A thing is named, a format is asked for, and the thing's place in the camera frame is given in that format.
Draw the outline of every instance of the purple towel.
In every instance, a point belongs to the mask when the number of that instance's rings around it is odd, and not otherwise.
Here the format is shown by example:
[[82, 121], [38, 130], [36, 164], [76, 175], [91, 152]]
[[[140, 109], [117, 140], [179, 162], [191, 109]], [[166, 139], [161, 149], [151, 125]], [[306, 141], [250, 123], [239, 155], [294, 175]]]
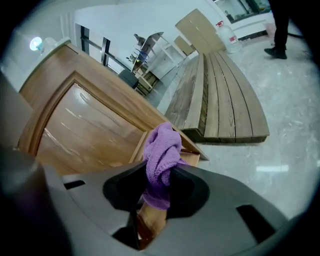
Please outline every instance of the purple towel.
[[154, 208], [166, 210], [170, 207], [170, 168], [177, 163], [187, 165], [180, 157], [181, 148], [180, 134], [173, 131], [169, 122], [158, 125], [146, 140], [143, 160], [147, 160], [147, 185], [142, 197]]

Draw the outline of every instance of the black opening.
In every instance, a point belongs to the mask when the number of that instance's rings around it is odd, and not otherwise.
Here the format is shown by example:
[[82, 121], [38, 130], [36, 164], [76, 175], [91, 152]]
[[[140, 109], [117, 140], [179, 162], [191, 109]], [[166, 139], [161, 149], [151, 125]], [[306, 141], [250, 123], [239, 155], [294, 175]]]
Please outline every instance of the black opening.
[[133, 249], [136, 249], [136, 250], [140, 249], [138, 230], [137, 230], [137, 212], [136, 211], [133, 210], [130, 212], [127, 225], [125, 227], [118, 229], [112, 235], [112, 237]]
[[252, 205], [242, 205], [237, 207], [236, 210], [241, 215], [258, 244], [276, 232]]
[[118, 210], [131, 212], [145, 191], [147, 182], [146, 163], [108, 179], [103, 185], [103, 195]]
[[83, 180], [76, 180], [76, 181], [72, 181], [72, 182], [64, 184], [64, 187], [67, 190], [70, 190], [70, 189], [74, 189], [76, 187], [80, 187], [80, 186], [82, 186], [84, 184], [86, 184], [86, 183]]
[[184, 164], [171, 168], [167, 219], [190, 217], [207, 202], [209, 187], [203, 179], [191, 174], [193, 168], [196, 169]]

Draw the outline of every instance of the black pants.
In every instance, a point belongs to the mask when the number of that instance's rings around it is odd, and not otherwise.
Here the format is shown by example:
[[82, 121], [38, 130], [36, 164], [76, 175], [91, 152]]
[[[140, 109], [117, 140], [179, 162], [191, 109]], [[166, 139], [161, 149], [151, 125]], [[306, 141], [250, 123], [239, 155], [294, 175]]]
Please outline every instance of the black pants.
[[274, 44], [275, 47], [283, 50], [286, 49], [289, 25], [289, 10], [286, 2], [284, 0], [269, 0], [276, 26]]

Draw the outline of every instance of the window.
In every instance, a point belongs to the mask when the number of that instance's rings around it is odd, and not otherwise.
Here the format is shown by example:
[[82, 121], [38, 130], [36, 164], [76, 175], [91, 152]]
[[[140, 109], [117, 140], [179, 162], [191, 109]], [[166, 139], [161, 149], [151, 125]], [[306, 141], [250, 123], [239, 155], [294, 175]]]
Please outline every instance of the window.
[[109, 52], [110, 43], [110, 40], [102, 35], [81, 26], [82, 50], [112, 72], [119, 74], [122, 70], [128, 68]]
[[231, 23], [270, 11], [268, 0], [213, 0]]

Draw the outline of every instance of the wooden door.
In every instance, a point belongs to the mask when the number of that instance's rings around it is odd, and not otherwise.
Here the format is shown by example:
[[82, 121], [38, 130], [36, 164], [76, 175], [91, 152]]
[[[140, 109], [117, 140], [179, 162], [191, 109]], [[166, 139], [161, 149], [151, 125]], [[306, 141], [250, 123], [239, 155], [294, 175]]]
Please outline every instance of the wooden door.
[[[48, 56], [20, 93], [33, 115], [18, 147], [61, 175], [139, 161], [148, 132], [168, 122], [115, 74], [71, 44]], [[207, 158], [173, 128], [186, 151]]]

